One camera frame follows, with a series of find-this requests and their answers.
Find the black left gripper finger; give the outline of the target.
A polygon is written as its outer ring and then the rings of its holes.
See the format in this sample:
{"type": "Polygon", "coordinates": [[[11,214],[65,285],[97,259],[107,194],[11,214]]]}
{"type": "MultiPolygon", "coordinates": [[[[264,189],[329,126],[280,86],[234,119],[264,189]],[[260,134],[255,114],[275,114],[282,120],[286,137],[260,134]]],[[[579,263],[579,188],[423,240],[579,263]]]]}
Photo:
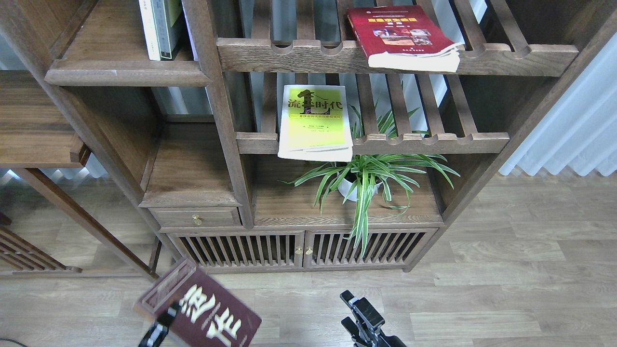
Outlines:
{"type": "Polygon", "coordinates": [[[158,315],[156,321],[138,344],[139,347],[160,347],[178,314],[179,308],[179,303],[172,303],[169,308],[158,315]]]}

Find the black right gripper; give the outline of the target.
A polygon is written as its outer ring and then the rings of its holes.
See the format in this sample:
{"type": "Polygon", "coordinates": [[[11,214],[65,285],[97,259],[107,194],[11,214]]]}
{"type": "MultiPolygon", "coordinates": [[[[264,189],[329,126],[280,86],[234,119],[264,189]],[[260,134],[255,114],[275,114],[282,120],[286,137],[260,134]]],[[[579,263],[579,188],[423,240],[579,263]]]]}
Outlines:
{"type": "Polygon", "coordinates": [[[340,298],[354,316],[354,319],[345,318],[341,321],[351,335],[354,347],[407,346],[398,336],[387,336],[381,332],[385,320],[366,298],[357,298],[349,290],[343,291],[340,298]]]}

